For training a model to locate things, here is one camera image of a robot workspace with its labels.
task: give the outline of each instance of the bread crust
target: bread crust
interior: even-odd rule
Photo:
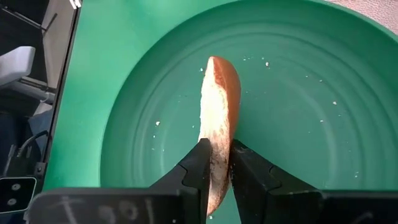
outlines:
[[[210,189],[207,215],[212,214],[228,191],[231,142],[238,125],[241,84],[233,65],[212,56],[201,88],[200,134],[211,143]]]

